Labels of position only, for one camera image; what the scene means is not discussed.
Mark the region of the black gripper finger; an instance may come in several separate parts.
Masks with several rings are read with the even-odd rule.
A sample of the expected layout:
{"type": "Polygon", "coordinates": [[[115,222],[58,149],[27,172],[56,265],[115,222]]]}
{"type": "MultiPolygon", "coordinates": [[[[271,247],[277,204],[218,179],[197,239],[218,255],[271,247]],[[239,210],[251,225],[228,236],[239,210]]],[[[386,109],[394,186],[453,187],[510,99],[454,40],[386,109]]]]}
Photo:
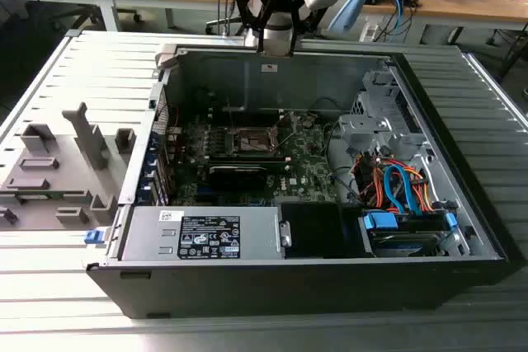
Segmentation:
{"type": "Polygon", "coordinates": [[[274,12],[275,0],[260,0],[262,7],[256,16],[252,14],[248,6],[250,0],[235,1],[243,26],[251,29],[253,33],[257,33],[257,52],[262,53],[264,50],[264,30],[274,12]]]}
{"type": "Polygon", "coordinates": [[[304,0],[285,0],[285,9],[290,14],[291,19],[289,56],[294,54],[297,39],[307,30],[308,22],[302,18],[303,7],[304,0]]]}

